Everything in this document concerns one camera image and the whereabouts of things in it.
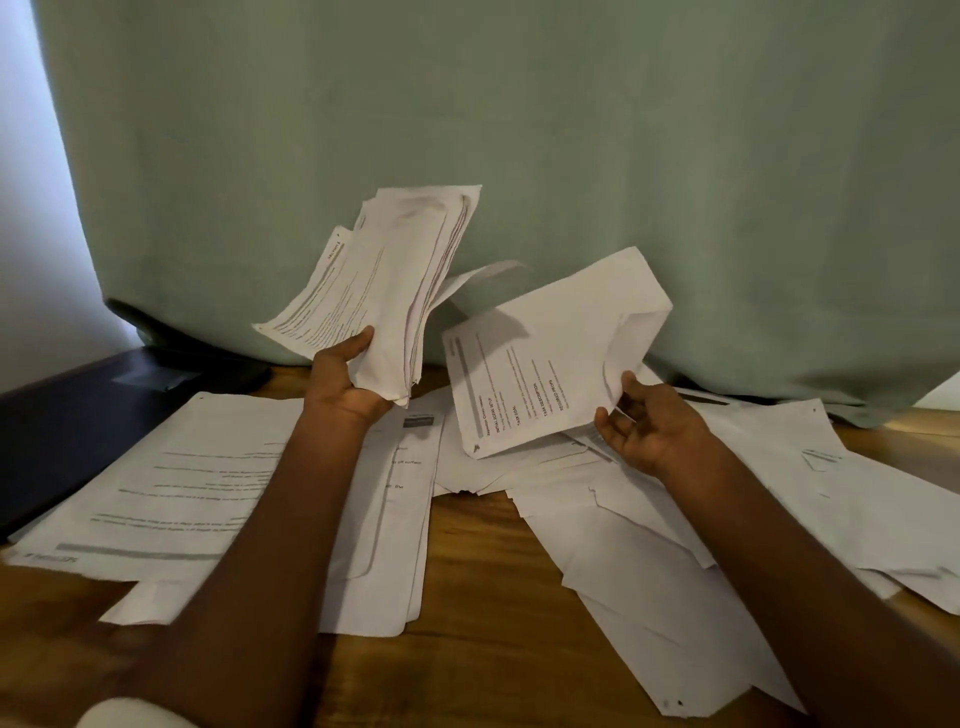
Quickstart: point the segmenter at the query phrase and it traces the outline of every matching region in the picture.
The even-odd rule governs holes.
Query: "hand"
[[[621,411],[608,414],[598,407],[593,423],[629,465],[661,478],[671,463],[712,440],[704,419],[670,385],[648,387],[636,381],[633,372],[624,372],[621,380]]]
[[[373,327],[366,327],[336,346],[317,352],[303,398],[304,412],[343,417],[345,423],[359,424],[366,430],[394,406],[369,389],[354,387],[347,373],[347,362],[365,352],[372,340]]]

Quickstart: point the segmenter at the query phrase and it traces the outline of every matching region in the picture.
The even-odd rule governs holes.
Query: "wooden surface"
[[[299,396],[305,376],[277,368],[260,394]],[[443,383],[443,370],[428,371],[420,393]],[[849,448],[960,492],[960,413],[914,410],[880,430],[838,430]],[[560,582],[503,494],[434,498],[420,619],[389,640],[321,635],[318,656],[330,660],[313,678],[314,724],[681,724],[660,716]],[[72,725],[162,632],[97,621],[128,588],[0,566],[0,728]],[[960,618],[907,593],[891,603],[960,654]],[[808,721],[750,691],[697,724]]]

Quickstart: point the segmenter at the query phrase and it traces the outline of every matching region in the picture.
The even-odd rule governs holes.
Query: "curtain fold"
[[[335,225],[482,183],[453,272],[531,272],[467,314],[636,245],[656,360],[714,392],[875,425],[960,369],[955,3],[35,8],[105,296],[216,346],[298,361],[250,323]]]

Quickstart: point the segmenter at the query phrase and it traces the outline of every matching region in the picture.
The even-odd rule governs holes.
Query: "sleeve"
[[[114,697],[84,713],[77,728],[197,728],[186,718],[135,697]]]

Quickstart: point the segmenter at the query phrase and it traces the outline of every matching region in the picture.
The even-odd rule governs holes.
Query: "forearm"
[[[960,724],[960,667],[946,651],[870,593],[719,440],[688,455],[661,479],[811,712],[844,725]]]
[[[247,523],[119,694],[204,726],[293,721],[363,435],[304,412]]]

